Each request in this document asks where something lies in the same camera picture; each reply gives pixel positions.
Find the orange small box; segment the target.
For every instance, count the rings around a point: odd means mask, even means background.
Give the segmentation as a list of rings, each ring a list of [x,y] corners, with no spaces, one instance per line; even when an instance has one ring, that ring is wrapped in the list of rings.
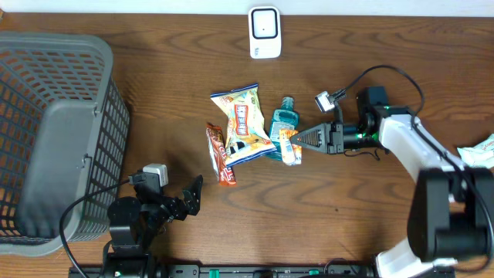
[[[302,164],[302,148],[292,144],[291,137],[298,134],[298,131],[292,129],[279,130],[279,142],[283,163],[288,166]]]

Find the blue mouthwash bottle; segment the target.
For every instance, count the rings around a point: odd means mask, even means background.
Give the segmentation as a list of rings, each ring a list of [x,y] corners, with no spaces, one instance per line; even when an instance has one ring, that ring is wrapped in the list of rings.
[[[267,154],[268,158],[277,161],[282,160],[279,131],[281,129],[295,130],[298,124],[299,114],[294,110],[294,99],[292,97],[283,97],[281,107],[273,112],[269,127],[269,139],[275,145],[276,150]]]

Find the red brown snack bar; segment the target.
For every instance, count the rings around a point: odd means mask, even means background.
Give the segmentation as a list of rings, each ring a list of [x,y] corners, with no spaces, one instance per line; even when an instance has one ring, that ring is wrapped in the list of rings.
[[[208,152],[211,164],[215,172],[218,183],[224,187],[234,187],[237,185],[233,170],[226,165],[226,149],[223,142],[222,129],[219,126],[206,124],[206,137],[208,140]]]

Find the yellow wet wipes bag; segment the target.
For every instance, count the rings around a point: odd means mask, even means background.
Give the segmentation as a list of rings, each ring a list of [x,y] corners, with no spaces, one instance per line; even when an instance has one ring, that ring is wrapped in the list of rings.
[[[212,93],[211,100],[227,116],[225,163],[228,167],[276,150],[265,132],[257,83],[228,92]]]

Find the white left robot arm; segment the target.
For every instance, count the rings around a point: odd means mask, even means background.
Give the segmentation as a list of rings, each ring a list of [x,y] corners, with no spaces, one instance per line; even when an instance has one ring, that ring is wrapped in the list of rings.
[[[197,215],[203,177],[198,175],[182,190],[183,198],[164,195],[159,175],[139,171],[129,177],[134,197],[116,199],[108,208],[110,245],[100,277],[167,277],[167,268],[151,254],[154,238],[174,220]]]

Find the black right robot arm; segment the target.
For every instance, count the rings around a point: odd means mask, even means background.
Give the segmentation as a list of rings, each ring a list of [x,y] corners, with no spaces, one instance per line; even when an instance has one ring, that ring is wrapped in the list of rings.
[[[357,95],[358,124],[344,124],[344,90],[316,96],[334,120],[290,138],[292,144],[324,154],[383,148],[401,162],[416,184],[407,237],[375,258],[378,277],[419,277],[450,270],[475,256],[493,258],[493,174],[449,154],[407,106],[391,106],[382,86]]]

